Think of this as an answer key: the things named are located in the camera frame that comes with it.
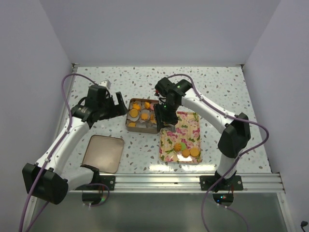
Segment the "orange fish shaped cookie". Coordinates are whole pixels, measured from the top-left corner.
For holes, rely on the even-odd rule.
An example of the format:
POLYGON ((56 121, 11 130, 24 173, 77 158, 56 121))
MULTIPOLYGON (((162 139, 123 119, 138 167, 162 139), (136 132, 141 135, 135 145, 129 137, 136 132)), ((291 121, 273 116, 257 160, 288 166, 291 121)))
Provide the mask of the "orange fish shaped cookie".
POLYGON ((132 108, 136 110, 140 110, 140 106, 137 103, 132 104, 132 108))

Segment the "orange flower cookie front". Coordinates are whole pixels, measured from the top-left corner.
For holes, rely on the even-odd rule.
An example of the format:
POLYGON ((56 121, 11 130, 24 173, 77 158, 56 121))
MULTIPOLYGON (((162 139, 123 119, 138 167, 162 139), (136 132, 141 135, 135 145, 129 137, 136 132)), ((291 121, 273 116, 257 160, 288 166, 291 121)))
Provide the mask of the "orange flower cookie front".
POLYGON ((175 144, 174 144, 173 150, 174 150, 175 152, 179 152, 179 151, 181 151, 181 149, 182 149, 182 145, 181 145, 180 143, 175 143, 175 144))

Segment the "round sandwich cookie top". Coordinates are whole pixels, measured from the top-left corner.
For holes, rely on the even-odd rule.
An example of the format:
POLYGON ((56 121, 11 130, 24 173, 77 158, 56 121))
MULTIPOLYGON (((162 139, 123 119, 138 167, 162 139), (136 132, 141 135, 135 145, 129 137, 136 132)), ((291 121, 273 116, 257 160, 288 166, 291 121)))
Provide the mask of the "round sandwich cookie top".
POLYGON ((145 107, 146 109, 150 109, 150 106, 151 106, 151 105, 150 105, 149 102, 145 102, 145 103, 144 103, 144 107, 145 107))

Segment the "gold square cookie tin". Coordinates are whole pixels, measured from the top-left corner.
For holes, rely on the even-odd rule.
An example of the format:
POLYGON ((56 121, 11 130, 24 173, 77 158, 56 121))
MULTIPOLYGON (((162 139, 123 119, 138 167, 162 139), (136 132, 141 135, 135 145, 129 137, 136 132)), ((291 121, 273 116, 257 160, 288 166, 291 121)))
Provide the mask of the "gold square cookie tin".
POLYGON ((126 115, 126 129, 129 132, 157 134, 154 106, 158 100, 132 98, 126 115))

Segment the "floral rectangular tray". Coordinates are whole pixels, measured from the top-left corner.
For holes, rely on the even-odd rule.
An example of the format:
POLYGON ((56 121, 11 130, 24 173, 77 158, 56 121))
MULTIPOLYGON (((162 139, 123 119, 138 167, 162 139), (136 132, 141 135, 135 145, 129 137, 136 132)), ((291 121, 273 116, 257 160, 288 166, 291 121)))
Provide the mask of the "floral rectangular tray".
POLYGON ((161 130, 159 158, 164 162, 199 164, 201 158, 201 135, 200 120, 197 113, 178 112, 178 123, 176 124, 176 132, 161 130), (199 149, 199 156, 187 158, 182 156, 182 150, 175 152, 173 146, 175 143, 185 143, 186 149, 196 147, 199 149))

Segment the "gold square tin lid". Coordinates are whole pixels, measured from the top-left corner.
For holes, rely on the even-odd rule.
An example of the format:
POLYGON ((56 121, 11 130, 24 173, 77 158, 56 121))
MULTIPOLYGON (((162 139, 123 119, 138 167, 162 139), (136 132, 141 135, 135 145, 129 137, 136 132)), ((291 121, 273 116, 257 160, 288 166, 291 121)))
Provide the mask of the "gold square tin lid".
POLYGON ((114 174, 118 171, 124 144, 121 138, 93 135, 88 143, 82 165, 114 174))

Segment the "metal serving tongs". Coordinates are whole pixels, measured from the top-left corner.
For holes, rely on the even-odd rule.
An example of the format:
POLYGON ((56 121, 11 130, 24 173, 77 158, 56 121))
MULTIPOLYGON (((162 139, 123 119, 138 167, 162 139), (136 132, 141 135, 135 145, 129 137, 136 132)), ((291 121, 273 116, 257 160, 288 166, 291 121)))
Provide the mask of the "metal serving tongs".
POLYGON ((160 132, 161 130, 166 130, 170 132, 176 132, 176 126, 172 124, 155 124, 151 122, 146 123, 146 128, 153 130, 155 133, 160 132))

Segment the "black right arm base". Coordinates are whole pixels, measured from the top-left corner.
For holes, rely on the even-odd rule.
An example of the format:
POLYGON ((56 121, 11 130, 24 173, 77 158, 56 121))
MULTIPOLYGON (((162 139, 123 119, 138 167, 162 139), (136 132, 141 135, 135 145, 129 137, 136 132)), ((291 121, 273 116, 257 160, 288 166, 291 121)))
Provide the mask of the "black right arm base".
MULTIPOLYGON (((202 191, 207 191, 216 181, 214 175, 201 175, 199 177, 200 188, 202 191)), ((242 191, 244 190, 242 179, 240 175, 231 177, 230 179, 222 179, 218 184, 216 184, 211 191, 242 191)))

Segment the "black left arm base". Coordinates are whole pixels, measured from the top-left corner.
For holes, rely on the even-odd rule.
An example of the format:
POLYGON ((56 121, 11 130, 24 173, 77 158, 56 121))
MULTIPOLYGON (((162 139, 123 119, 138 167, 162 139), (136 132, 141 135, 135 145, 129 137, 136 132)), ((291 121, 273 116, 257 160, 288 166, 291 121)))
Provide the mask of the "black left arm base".
MULTIPOLYGON (((116 177, 114 175, 101 175, 99 177, 99 179, 97 181, 95 181, 95 184, 104 184, 108 187, 108 189, 110 191, 114 191, 114 186, 115 186, 115 182, 116 182, 116 177)), ((98 186, 98 185, 94 185, 94 186, 90 186, 88 185, 82 185, 78 188, 76 188, 75 190, 100 190, 100 191, 104 191, 107 190, 106 187, 103 186, 98 186)))

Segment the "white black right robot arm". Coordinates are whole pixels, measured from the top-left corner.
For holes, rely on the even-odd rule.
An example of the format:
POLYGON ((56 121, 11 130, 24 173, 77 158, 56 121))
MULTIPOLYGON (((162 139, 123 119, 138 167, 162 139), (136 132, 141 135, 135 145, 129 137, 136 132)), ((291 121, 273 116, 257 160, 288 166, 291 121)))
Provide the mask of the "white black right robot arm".
POLYGON ((155 95, 160 100, 154 107, 158 131, 175 128, 180 106, 194 111, 217 129, 221 135, 218 149, 222 154, 211 184, 222 190, 231 186, 236 175, 235 161, 251 138, 247 115, 236 115, 213 103, 197 90, 193 80, 173 83, 164 77, 155 85, 155 95))

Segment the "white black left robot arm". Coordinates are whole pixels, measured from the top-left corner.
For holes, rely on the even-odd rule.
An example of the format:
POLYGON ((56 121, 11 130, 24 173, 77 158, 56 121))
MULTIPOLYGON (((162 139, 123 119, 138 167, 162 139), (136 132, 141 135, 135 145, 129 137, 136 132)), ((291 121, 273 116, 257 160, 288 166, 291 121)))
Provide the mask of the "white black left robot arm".
POLYGON ((83 164, 69 173, 64 166, 79 141, 97 121, 127 113, 122 94, 116 93, 118 104, 115 104, 110 86, 108 80, 91 85, 87 96, 71 108, 69 119, 51 147, 34 164, 24 166, 22 175, 29 196, 59 204, 70 190, 84 185, 91 190, 99 187, 98 168, 83 164))

